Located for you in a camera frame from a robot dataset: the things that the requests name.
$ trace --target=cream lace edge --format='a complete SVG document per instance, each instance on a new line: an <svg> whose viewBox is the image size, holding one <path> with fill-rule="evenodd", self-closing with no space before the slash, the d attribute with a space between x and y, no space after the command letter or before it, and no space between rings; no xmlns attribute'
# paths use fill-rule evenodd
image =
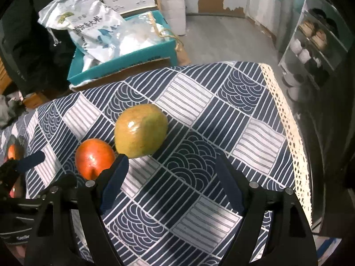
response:
<svg viewBox="0 0 355 266"><path fill-rule="evenodd" d="M292 115L291 109L287 104L271 67L267 64L260 63L260 68L264 75L266 85L274 98L277 110L279 112L281 123L286 132L288 146L293 159L293 171L295 175L295 191L296 195L305 211L309 224L312 224L312 204L311 191L309 187L308 162L303 148L303 142Z"/></svg>

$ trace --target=shoe rack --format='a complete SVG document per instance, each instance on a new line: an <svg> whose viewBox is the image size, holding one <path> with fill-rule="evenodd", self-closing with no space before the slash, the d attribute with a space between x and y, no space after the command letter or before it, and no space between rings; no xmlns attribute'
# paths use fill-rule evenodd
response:
<svg viewBox="0 0 355 266"><path fill-rule="evenodd" d="M284 72L283 81L289 87L289 98L295 101L301 97L295 102L306 102L306 92L319 91L334 75L353 42L354 36L332 4L327 0L305 0L279 63ZM301 90L301 95L290 95Z"/></svg>

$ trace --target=tablecloth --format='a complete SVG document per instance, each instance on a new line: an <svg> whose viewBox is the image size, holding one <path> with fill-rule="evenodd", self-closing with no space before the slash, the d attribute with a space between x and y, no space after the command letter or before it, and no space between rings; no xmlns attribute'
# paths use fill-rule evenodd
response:
<svg viewBox="0 0 355 266"><path fill-rule="evenodd" d="M103 216L125 265L217 265L241 217L214 172L218 153L264 188L295 188L292 155L273 96L259 64L219 62L141 73L71 94L38 107L0 133L0 159L11 134L26 154L45 162L26 174L28 198L66 172L89 138L114 145L115 122L125 109L153 103L167 115L167 138L151 156L130 159L114 207ZM269 231L265 213L252 260ZM81 254L91 259L73 212Z"/></svg>

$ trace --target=open box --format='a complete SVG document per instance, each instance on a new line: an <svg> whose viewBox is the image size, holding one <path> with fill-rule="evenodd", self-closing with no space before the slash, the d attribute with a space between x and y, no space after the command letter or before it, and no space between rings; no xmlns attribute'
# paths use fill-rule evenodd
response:
<svg viewBox="0 0 355 266"><path fill-rule="evenodd" d="M170 29L163 15L157 10L158 6L156 0L122 0L123 2L119 4L120 1L121 0L104 0L104 3L124 16L125 20L130 20L141 13L151 10L156 22L161 24L164 28ZM84 54L79 49L76 49L70 65L68 80L71 84L78 85L85 80L101 78L134 65L162 58L169 58L170 65L176 66L178 65L178 59L175 47L176 40L171 38L169 41L112 59L84 72L82 72Z"/></svg>

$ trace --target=yellow-green fruit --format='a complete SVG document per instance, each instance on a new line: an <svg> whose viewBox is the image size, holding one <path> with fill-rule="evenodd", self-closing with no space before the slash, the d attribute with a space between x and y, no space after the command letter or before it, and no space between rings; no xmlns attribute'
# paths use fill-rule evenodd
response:
<svg viewBox="0 0 355 266"><path fill-rule="evenodd" d="M165 140L167 130L168 119L156 105L128 108L116 121L116 150L128 158L153 154Z"/></svg>

